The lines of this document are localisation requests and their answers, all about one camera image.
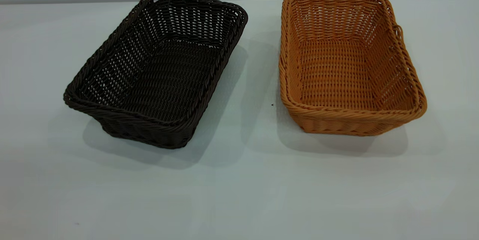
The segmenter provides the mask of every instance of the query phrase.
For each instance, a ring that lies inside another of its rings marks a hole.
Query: rattan weave
[[[247,21],[218,0],[141,0],[68,85],[65,103],[114,137],[183,147]]]
[[[388,0],[284,0],[281,99],[310,133],[378,135],[426,97]]]

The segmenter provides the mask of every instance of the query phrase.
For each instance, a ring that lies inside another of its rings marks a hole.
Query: basket rim
[[[177,131],[179,126],[181,126],[180,128],[187,128],[190,124],[199,121],[199,117],[201,117],[202,112],[200,114],[197,114],[198,110],[201,109],[202,105],[205,103],[205,100],[209,100],[207,99],[207,90],[211,88],[211,85],[212,83],[214,83],[215,78],[221,75],[221,71],[219,71],[219,65],[224,61],[228,61],[229,55],[239,41],[241,34],[243,33],[244,27],[248,22],[248,14],[246,13],[246,11],[241,6],[234,3],[228,3],[220,0],[197,0],[199,3],[207,3],[210,6],[227,6],[234,9],[235,12],[238,13],[238,18],[242,19],[242,23],[238,24],[236,29],[233,30],[233,32],[237,32],[236,35],[232,39],[227,39],[227,41],[225,42],[224,46],[222,47],[222,54],[218,56],[217,61],[211,67],[211,71],[209,73],[210,76],[207,78],[207,81],[202,85],[202,89],[200,90],[200,92],[198,92],[198,96],[195,99],[195,102],[193,103],[191,109],[188,110],[188,112],[183,117],[173,121],[163,121],[161,119],[149,117],[141,113],[123,110],[118,107],[110,107],[109,105],[98,104],[97,102],[81,99],[76,94],[76,91],[78,87],[83,83],[86,74],[92,68],[94,68],[95,65],[98,64],[98,61],[104,57],[104,54],[113,47],[113,45],[118,41],[121,35],[128,29],[128,27],[130,27],[135,22],[142,10],[150,3],[150,1],[151,0],[140,0],[139,3],[137,3],[137,5],[127,15],[127,17],[122,20],[122,22],[113,31],[113,33],[109,35],[108,39],[103,42],[103,44],[95,51],[95,53],[90,58],[87,59],[86,63],[75,75],[74,79],[67,86],[63,94],[63,100],[69,107],[82,111],[86,114],[89,114],[89,112],[91,112],[91,116],[94,115],[93,112],[98,113],[99,111],[102,111],[102,117],[123,119],[125,121],[135,121],[137,124],[142,125],[152,124],[156,128],[164,128],[166,132]]]
[[[286,52],[289,50],[291,43],[287,42],[289,36],[289,20],[290,13],[288,8],[295,0],[283,0],[283,9],[281,15],[281,52],[279,61],[280,71],[280,92],[281,100],[287,107],[289,112],[304,117],[321,117],[324,119],[345,119],[345,120],[373,120],[373,121],[394,121],[409,122],[413,119],[421,117],[427,110],[427,101],[422,90],[421,83],[417,77],[416,70],[412,65],[409,53],[407,52],[402,37],[402,28],[396,23],[394,12],[389,0],[378,0],[382,8],[388,12],[388,32],[393,37],[394,49],[401,56],[401,65],[405,70],[405,74],[412,85],[414,92],[414,107],[409,110],[354,110],[342,107],[322,107],[309,104],[303,104],[293,99],[289,92],[288,78],[288,60]]]

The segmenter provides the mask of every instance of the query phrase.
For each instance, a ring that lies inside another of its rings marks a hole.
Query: black wicker basket
[[[184,147],[248,21],[218,0],[141,0],[68,85],[111,136]]]

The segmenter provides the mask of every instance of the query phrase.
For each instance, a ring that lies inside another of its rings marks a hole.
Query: tan wicker basket
[[[281,22],[281,99],[304,131],[378,135],[425,113],[388,0],[284,0]]]

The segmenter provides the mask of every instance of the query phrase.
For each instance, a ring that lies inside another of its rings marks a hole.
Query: white table
[[[479,239],[479,0],[390,0],[428,110],[375,138],[291,120],[281,1],[234,1],[250,20],[179,150],[62,100],[135,3],[0,6],[0,238]]]

